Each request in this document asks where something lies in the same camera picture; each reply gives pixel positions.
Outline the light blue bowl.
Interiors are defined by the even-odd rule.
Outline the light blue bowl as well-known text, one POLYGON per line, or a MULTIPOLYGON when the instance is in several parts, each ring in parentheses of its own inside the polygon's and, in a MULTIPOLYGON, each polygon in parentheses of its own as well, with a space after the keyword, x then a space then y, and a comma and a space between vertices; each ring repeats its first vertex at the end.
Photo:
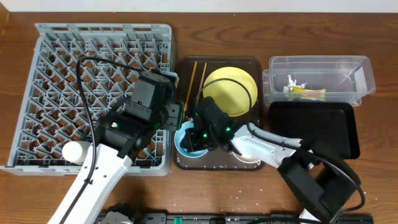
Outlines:
POLYGON ((182 142, 182 139, 185 137, 185 130, 188 128, 192 128, 193 123, 190 121, 186 121, 181 125, 181 128, 175 132, 174 136, 174 143, 177 151, 181 153, 183 156, 188 157, 188 158, 199 158, 201 156, 204 156, 208 150, 204 149, 201 151, 195 151, 195 152, 188 152, 186 148, 182 147, 180 143, 182 142))

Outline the white bowl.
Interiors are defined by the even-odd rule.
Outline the white bowl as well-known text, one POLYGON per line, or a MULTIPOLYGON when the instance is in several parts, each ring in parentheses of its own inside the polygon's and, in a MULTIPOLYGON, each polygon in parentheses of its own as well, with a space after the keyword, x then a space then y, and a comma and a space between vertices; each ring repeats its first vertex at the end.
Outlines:
POLYGON ((242 155, 239 155, 239 154, 237 154, 237 153, 235 153, 235 152, 232 152, 232 155, 233 155, 238 161, 243 162, 243 163, 245 163, 245 164, 260 164, 260 163, 261 163, 261 160, 260 160, 260 159, 255 158, 255 157, 252 157, 252 156, 249 156, 249 157, 247 157, 247 156, 242 156, 242 155))

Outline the white paper napkin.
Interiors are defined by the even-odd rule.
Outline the white paper napkin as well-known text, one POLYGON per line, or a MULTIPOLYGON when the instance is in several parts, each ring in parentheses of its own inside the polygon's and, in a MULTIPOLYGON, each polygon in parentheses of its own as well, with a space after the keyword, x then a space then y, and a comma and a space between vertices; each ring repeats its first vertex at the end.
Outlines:
POLYGON ((288 84, 287 86, 283 87, 283 92, 284 93, 288 93, 288 92, 293 92, 295 89, 304 89, 306 83, 302 83, 302 84, 297 84, 296 80, 292 79, 291 75, 287 75, 288 77, 288 84))

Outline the white cup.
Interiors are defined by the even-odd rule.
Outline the white cup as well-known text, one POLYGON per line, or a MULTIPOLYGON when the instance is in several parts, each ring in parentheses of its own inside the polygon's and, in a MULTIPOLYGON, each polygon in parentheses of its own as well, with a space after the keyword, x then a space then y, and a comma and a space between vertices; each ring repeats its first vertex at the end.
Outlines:
POLYGON ((70 141, 62 148, 63 158, 73 164, 82 165, 91 143, 88 141, 70 141))

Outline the green vegetable scrap wrapper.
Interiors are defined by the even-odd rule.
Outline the green vegetable scrap wrapper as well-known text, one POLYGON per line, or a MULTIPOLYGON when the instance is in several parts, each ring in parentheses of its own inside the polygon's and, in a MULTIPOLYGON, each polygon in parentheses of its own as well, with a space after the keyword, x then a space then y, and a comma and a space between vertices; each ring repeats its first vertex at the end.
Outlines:
POLYGON ((306 100, 306 101, 326 101, 326 89, 309 90, 302 88, 294 88, 290 93, 288 99, 293 100, 306 100))

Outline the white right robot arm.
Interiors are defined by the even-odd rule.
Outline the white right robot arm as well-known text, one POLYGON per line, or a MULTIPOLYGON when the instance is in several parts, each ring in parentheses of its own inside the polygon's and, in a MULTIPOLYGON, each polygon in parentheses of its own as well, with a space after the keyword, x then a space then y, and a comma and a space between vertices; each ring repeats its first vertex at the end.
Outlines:
POLYGON ((344 207, 358 192, 365 204, 361 181, 354 170, 323 142, 279 136, 239 121, 223 112, 210 96, 195 100, 186 116, 193 127, 186 129, 180 145, 188 152, 221 148, 243 157, 253 157, 275 167, 303 205, 294 223, 333 223, 347 212, 344 207))

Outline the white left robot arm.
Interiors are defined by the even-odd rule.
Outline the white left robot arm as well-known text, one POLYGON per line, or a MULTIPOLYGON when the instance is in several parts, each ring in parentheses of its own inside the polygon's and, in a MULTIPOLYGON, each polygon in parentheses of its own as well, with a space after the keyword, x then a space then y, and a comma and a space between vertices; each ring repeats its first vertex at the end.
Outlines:
POLYGON ((158 130, 176 131, 183 103, 174 72, 142 72, 132 96, 121 97, 96 122, 85 161, 51 223, 93 223, 109 194, 158 130))

